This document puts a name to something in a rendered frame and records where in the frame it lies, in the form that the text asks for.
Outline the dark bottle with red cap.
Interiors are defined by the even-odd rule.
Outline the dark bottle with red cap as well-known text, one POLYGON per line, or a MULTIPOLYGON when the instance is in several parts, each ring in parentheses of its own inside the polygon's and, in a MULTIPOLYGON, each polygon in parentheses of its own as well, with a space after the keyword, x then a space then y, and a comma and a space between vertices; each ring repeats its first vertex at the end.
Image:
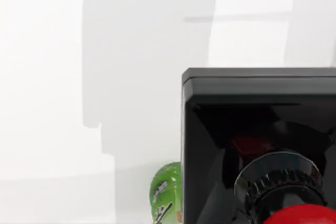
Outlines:
POLYGON ((252 159, 234 182, 237 207, 248 224, 262 224, 286 207, 328 205, 323 176, 311 159, 290 150, 273 151, 252 159))

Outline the black open box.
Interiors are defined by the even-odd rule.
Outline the black open box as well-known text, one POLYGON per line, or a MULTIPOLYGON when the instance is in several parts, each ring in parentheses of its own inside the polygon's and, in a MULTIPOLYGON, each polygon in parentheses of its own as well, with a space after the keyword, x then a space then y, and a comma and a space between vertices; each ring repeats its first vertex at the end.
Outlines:
POLYGON ((183 224, 248 224, 235 179, 282 150, 315 162, 328 205, 286 207, 262 224, 336 224, 335 68, 190 68, 181 114, 183 224))

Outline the green bottle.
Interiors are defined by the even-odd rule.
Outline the green bottle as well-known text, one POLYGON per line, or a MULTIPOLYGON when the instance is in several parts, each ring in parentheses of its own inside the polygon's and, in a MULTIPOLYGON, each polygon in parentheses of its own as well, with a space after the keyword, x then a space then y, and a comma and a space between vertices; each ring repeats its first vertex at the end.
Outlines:
POLYGON ((152 224, 182 224, 181 163, 162 166, 150 183, 152 224))

